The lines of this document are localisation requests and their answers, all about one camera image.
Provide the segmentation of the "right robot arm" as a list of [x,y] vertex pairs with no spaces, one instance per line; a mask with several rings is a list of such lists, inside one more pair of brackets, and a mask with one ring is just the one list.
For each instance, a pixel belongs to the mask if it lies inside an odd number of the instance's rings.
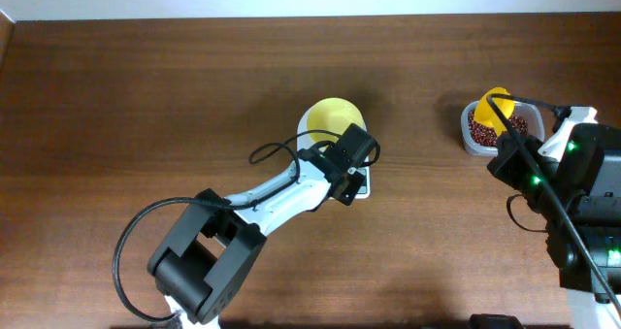
[[531,135],[522,139],[539,165],[538,174],[507,132],[498,139],[498,154],[487,169],[544,217],[547,253],[567,292],[573,327],[617,328],[620,131],[598,123],[592,107],[570,107],[556,116],[546,142]]

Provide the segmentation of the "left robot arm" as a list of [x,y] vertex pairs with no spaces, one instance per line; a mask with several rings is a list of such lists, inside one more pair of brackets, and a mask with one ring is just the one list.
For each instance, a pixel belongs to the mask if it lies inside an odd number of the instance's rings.
[[330,199],[350,205],[379,151],[376,139],[350,124],[294,152],[285,171],[251,190],[196,195],[147,263],[172,312],[165,327],[218,327],[268,235]]

